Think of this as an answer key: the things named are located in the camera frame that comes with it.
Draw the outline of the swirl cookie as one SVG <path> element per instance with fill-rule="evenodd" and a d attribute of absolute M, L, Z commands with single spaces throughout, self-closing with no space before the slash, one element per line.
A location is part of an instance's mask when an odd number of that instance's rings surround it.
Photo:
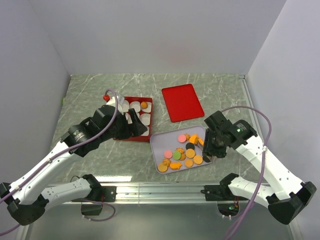
<path fill-rule="evenodd" d="M 186 140 L 188 141 L 190 139 L 190 135 L 188 133 L 185 134 Z"/>
<path fill-rule="evenodd" d="M 148 107 L 148 103 L 146 101 L 141 102 L 140 107 L 142 109 L 146 109 Z"/>
<path fill-rule="evenodd" d="M 169 167 L 170 164 L 171 164 L 171 160 L 170 160 L 169 158 L 164 158 L 163 161 L 162 161 L 162 164 L 163 164 L 164 166 Z"/>

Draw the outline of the pink round cookie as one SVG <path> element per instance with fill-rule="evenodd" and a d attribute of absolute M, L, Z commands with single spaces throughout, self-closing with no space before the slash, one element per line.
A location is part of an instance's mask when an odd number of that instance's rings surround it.
<path fill-rule="evenodd" d="M 178 136 L 178 141 L 180 143 L 184 143 L 184 142 L 187 141 L 187 137 L 184 134 L 181 134 L 181 135 Z"/>
<path fill-rule="evenodd" d="M 173 156 L 173 152 L 171 150 L 166 150 L 163 155 L 166 159 L 171 159 Z"/>

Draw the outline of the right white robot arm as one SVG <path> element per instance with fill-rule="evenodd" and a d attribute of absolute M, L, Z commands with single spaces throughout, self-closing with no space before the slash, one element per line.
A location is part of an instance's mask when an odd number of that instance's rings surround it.
<path fill-rule="evenodd" d="M 240 119 L 232 123 L 221 111 L 216 111 L 204 122 L 207 129 L 202 156 L 206 162 L 225 158 L 227 149 L 233 149 L 260 173 L 257 183 L 230 173 L 219 185 L 205 185 L 201 193 L 206 201 L 227 201 L 235 197 L 247 199 L 267 208 L 284 225 L 309 204 L 317 191 L 316 186 L 287 169 L 247 121 Z"/>

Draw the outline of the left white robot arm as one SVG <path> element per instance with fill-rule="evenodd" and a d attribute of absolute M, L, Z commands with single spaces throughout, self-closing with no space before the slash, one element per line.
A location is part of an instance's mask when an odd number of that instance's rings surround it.
<path fill-rule="evenodd" d="M 147 127 L 134 109 L 128 112 L 131 123 L 116 107 L 103 105 L 92 117 L 71 126 L 51 152 L 23 177 L 12 183 L 1 183 L 0 201 L 7 204 L 11 217 L 26 226 L 38 220 L 45 211 L 65 202 L 100 201 L 103 188 L 92 174 L 56 187 L 49 187 L 49 183 L 64 167 L 96 150 L 101 143 L 143 135 Z"/>

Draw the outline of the black sandwich cookie right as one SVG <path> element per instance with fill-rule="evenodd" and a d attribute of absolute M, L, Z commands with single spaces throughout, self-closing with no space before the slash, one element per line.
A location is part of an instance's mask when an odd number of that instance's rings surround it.
<path fill-rule="evenodd" d="M 210 163 L 211 162 L 211 158 L 208 157 L 207 155 L 203 155 L 202 158 L 203 158 L 203 161 L 206 162 L 206 163 Z"/>

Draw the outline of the black sandwich cookie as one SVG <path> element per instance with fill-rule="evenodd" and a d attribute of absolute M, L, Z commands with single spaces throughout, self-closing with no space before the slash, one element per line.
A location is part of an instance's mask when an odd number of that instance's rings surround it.
<path fill-rule="evenodd" d="M 187 150 L 189 150 L 189 149 L 194 150 L 194 149 L 195 149 L 195 144 L 194 144 L 194 143 L 191 143 L 191 142 L 188 142 L 188 143 L 185 145 L 185 148 L 186 148 Z"/>
<path fill-rule="evenodd" d="M 203 161 L 206 162 L 206 163 L 210 163 L 211 162 L 211 158 L 208 157 L 207 155 L 203 155 L 202 158 L 203 158 Z"/>

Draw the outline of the dotted round biscuit right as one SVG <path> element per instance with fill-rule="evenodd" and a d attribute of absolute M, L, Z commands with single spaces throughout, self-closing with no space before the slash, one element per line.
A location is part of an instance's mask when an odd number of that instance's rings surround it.
<path fill-rule="evenodd" d="M 201 165 L 203 163 L 203 157 L 201 155 L 195 155 L 193 157 L 193 162 L 196 164 L 196 165 Z"/>

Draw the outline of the dotted round biscuit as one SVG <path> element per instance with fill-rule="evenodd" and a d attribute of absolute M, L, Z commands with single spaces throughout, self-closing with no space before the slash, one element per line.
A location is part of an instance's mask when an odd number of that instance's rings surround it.
<path fill-rule="evenodd" d="M 193 162 L 196 164 L 196 165 L 201 165 L 203 163 L 203 157 L 201 155 L 195 155 L 193 157 Z"/>
<path fill-rule="evenodd" d="M 168 170 L 168 166 L 162 162 L 157 166 L 157 169 L 160 173 L 165 173 Z"/>
<path fill-rule="evenodd" d="M 189 148 L 189 149 L 187 149 L 187 150 L 185 151 L 185 155 L 186 155 L 187 158 L 193 159 L 193 158 L 195 157 L 195 155 L 196 155 L 196 152 L 195 152 L 194 149 Z"/>

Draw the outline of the dotted round biscuit middle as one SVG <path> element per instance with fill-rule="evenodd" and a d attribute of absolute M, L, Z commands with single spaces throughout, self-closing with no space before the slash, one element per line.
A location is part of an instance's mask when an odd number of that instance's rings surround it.
<path fill-rule="evenodd" d="M 189 148 L 189 149 L 187 149 L 187 150 L 185 151 L 185 155 L 186 155 L 187 158 L 193 159 L 193 158 L 195 157 L 195 155 L 196 155 L 196 152 L 195 152 L 194 149 Z"/>

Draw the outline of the black sandwich cookie upper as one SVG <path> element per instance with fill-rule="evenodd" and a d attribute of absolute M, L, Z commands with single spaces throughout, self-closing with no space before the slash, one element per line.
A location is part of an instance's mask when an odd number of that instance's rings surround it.
<path fill-rule="evenodd" d="M 194 150 L 194 149 L 195 149 L 195 144 L 194 144 L 194 143 L 191 143 L 191 142 L 188 142 L 188 143 L 185 145 L 185 148 L 186 148 L 187 150 L 189 150 L 189 149 Z"/>

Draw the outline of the plain orange round cookie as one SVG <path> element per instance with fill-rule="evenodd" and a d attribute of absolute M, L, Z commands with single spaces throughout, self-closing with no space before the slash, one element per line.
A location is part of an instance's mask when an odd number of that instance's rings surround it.
<path fill-rule="evenodd" d="M 185 162 L 184 162 L 184 165 L 187 167 L 187 168 L 191 168 L 193 165 L 194 165 L 194 162 L 192 159 L 186 159 Z"/>

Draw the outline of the red cookie box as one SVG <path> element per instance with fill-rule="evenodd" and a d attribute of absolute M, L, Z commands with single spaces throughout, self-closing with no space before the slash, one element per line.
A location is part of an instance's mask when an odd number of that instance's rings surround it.
<path fill-rule="evenodd" d="M 148 107 L 146 109 L 141 108 L 141 102 L 147 102 Z M 129 109 L 134 109 L 139 117 L 140 121 L 147 127 L 147 132 L 138 137 L 131 137 L 124 139 L 127 142 L 145 142 L 148 143 L 151 138 L 151 123 L 153 115 L 153 99 L 151 97 L 141 96 L 124 96 L 122 103 L 122 109 L 125 113 L 129 113 Z"/>

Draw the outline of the green round cookie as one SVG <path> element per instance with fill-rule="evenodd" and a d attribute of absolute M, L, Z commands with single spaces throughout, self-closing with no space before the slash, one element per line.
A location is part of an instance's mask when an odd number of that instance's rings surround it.
<path fill-rule="evenodd" d="M 175 159 L 175 160 L 180 160 L 182 154 L 180 151 L 174 151 L 173 154 L 172 154 L 172 157 Z"/>

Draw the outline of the dotted round biscuit left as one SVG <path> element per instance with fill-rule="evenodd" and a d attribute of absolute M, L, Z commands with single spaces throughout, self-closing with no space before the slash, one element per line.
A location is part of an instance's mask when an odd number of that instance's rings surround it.
<path fill-rule="evenodd" d="M 157 169 L 160 173 L 165 173 L 168 170 L 168 166 L 162 162 L 157 166 Z"/>

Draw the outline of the red box lid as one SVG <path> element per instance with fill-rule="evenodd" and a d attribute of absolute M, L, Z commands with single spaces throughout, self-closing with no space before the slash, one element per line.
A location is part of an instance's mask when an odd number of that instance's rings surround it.
<path fill-rule="evenodd" d="M 170 121 L 177 123 L 205 116 L 205 112 L 191 83 L 161 90 Z"/>

